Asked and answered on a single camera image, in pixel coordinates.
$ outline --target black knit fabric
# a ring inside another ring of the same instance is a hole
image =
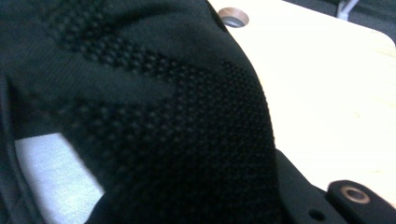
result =
[[[125,223],[279,221],[262,87],[206,1],[13,2],[1,72]]]

